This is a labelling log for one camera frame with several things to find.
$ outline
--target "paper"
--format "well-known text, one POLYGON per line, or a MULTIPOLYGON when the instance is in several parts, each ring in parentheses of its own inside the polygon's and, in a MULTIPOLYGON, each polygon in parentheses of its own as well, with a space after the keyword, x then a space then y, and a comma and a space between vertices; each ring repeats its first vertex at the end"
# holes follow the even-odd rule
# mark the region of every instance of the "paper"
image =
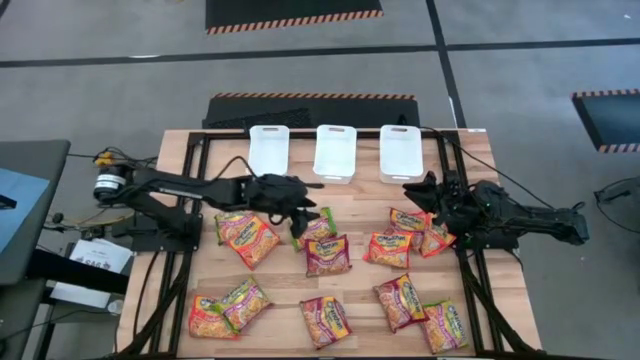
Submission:
POLYGON ((13 239, 48 185, 47 179, 0 169, 0 194, 18 202, 15 209, 0 210, 0 252, 13 239))
MULTIPOLYGON (((131 250, 104 239, 78 240, 71 260, 120 273, 131 257, 131 250)), ((58 300, 105 308, 111 294, 82 286, 57 283, 51 297, 58 300)))

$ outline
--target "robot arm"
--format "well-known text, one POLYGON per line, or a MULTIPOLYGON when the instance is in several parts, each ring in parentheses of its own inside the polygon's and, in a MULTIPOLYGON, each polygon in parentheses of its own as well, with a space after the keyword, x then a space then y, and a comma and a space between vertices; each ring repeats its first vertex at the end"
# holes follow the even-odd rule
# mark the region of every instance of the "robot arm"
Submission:
POLYGON ((436 184, 429 172, 417 184, 405 184, 405 195, 422 210, 438 214, 437 225, 445 223, 449 232, 458 238, 470 235, 474 245, 511 250, 518 247, 518 237, 526 233, 553 236, 572 245, 584 244, 589 234, 581 206, 567 209, 548 209, 524 206, 490 181, 479 181, 469 189, 462 189, 457 174, 445 174, 436 184))
POLYGON ((310 220, 318 214, 306 208, 316 204, 306 198, 307 187, 321 188, 321 184, 305 184, 297 177, 263 175, 200 180, 150 168, 115 165, 103 169, 98 176, 94 197, 106 206, 126 205, 154 219, 163 230, 176 236, 189 232, 190 218, 182 208, 168 207, 149 193, 184 196, 202 200, 222 211, 250 210, 291 218, 291 231, 300 236, 310 220))

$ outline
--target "hazard stripe tape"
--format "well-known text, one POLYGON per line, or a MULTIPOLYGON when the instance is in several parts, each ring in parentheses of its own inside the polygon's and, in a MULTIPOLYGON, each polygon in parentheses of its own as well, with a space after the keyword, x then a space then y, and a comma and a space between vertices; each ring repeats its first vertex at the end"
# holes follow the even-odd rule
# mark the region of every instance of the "hazard stripe tape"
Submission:
POLYGON ((336 94, 336 93, 218 93, 214 98, 296 98, 296 99, 363 99, 415 100, 415 95, 403 94, 336 94))
POLYGON ((638 89, 624 89, 624 90, 606 90, 606 91, 578 91, 571 94, 572 99, 590 97, 590 96, 616 96, 616 95, 638 95, 640 90, 638 89))
POLYGON ((274 29, 289 26, 301 26, 311 24, 321 24, 327 22, 349 21, 356 19, 367 19, 384 16, 382 10, 356 11, 350 13, 329 14, 320 16, 305 16, 302 18, 282 19, 272 21, 261 21, 257 23, 236 24, 226 26, 214 26, 207 30, 209 35, 228 34, 242 31, 254 31, 264 29, 274 29))
POLYGON ((601 153, 640 152, 640 144, 602 145, 598 149, 601 153))

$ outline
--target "wooden table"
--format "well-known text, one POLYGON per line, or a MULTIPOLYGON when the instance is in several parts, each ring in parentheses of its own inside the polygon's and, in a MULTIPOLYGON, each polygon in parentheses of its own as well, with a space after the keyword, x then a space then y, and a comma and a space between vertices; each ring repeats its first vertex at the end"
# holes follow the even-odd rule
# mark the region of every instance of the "wooden table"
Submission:
MULTIPOLYGON (((211 132, 234 130, 211 130, 211 132)), ((187 146, 187 130, 165 132, 158 169, 181 173, 187 146)), ((460 130, 462 146, 483 161, 493 164, 487 133, 460 130)), ((248 156, 248 140, 214 140, 205 178, 214 177, 236 155, 248 156)), ((312 166, 315 151, 314 140, 291 140, 289 174, 302 180, 314 181, 312 166)), ((424 168, 433 170, 441 180, 440 164, 435 140, 423 140, 424 168)), ((402 275, 405 271, 366 263, 362 255, 366 251, 373 231, 383 231, 389 222, 389 207, 405 211, 417 207, 402 193, 399 185, 380 182, 378 140, 358 140, 357 171, 349 185, 328 185, 322 190, 310 190, 309 198, 320 206, 330 206, 338 232, 347 234, 353 269, 336 276, 306 278, 304 254, 296 254, 290 244, 288 227, 281 225, 274 230, 280 234, 278 246, 256 269, 251 272, 229 247, 219 247, 215 234, 213 215, 218 210, 203 207, 205 230, 200 249, 194 254, 189 278, 185 315, 179 342, 179 357, 230 357, 230 356, 428 356, 430 350, 418 326, 409 326, 395 335, 389 330, 381 305, 374 296, 372 286, 382 284, 402 275), (253 275, 275 303, 244 332, 240 340, 197 339, 189 336, 187 320, 193 297, 196 294, 222 297, 253 275), (353 334, 320 351, 313 348, 302 319, 298 302, 318 296, 335 296, 345 308, 353 334)), ((465 157, 470 183, 480 179, 498 181, 497 174, 484 165, 465 157)), ((197 161, 192 167, 195 174, 197 161)), ((225 177, 244 175, 243 166, 237 162, 225 177)), ((167 204, 175 198, 159 196, 167 204)), ((529 303, 527 288, 518 262, 500 250, 485 252, 487 267, 496 305, 522 338, 533 347, 540 347, 536 325, 529 303)), ((151 260, 151 254, 139 254, 134 261, 129 288, 118 329, 121 347, 131 342, 133 317, 138 304, 142 281, 151 260)), ((467 336, 471 338, 469 320, 462 288, 457 258, 452 251, 423 259, 411 254, 411 280, 423 303, 451 299, 462 317, 467 336)), ((164 254, 158 257, 149 277, 141 304, 139 328, 154 310, 162 277, 164 254)), ((478 303, 479 317, 485 348, 491 348, 486 314, 478 303)), ((173 316, 173 309, 167 317, 173 316)), ((166 350, 170 326, 162 330, 160 350, 166 350)), ((473 346, 449 355, 473 354, 473 346)))

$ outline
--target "ramen noodle package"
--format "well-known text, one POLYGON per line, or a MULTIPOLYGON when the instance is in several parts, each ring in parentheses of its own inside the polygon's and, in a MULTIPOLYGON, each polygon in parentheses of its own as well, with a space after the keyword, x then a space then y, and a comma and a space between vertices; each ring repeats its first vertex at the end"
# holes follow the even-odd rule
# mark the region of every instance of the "ramen noodle package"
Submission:
POLYGON ((429 226, 424 232, 424 241, 420 247, 420 254, 422 257, 429 257, 439 254, 442 250, 446 249, 456 239, 455 235, 449 234, 447 225, 435 225, 433 224, 433 218, 435 214, 429 213, 429 226))
POLYGON ((422 240, 424 239, 424 231, 427 228, 428 221, 430 220, 427 213, 424 211, 416 213, 406 213, 394 208, 391 208, 389 212, 391 220, 389 221, 389 230, 385 234, 389 234, 396 231, 407 231, 413 233, 411 239, 411 247, 415 251, 420 251, 422 240))
POLYGON ((410 232, 396 232, 385 235, 373 233, 369 242, 369 252, 364 254, 363 260, 391 265, 399 268, 409 267, 409 248, 413 234, 410 232))
POLYGON ((291 243, 296 251, 300 251, 305 249, 305 243, 308 240, 324 240, 336 235, 336 224, 333 222, 331 209, 322 208, 320 209, 320 217, 309 221, 307 230, 299 238, 294 238, 291 243))
POLYGON ((267 295, 250 277, 213 305, 213 309, 229 320, 233 330, 240 331, 269 305, 267 295))
POLYGON ((254 215, 248 211, 216 214, 213 219, 216 222, 218 245, 226 244, 234 240, 253 217, 254 215))
POLYGON ((308 240, 307 276, 340 274, 349 271, 349 241, 346 235, 335 239, 308 240))
POLYGON ((236 339, 237 334, 224 316, 213 311, 217 300, 197 295, 189 314, 189 334, 193 337, 236 339))
POLYGON ((279 242, 278 235, 260 218, 253 216, 235 239, 229 242, 229 246, 240 255, 249 269, 254 270, 279 242))
POLYGON ((467 337, 451 301, 425 305, 429 320, 422 324, 431 352, 439 354, 467 345, 467 337))
POLYGON ((316 349, 331 345, 352 332, 342 305, 334 297, 301 301, 300 308, 316 349))
POLYGON ((418 293, 409 280, 409 274, 374 286, 373 290, 378 294, 394 334, 398 329, 427 319, 418 293))

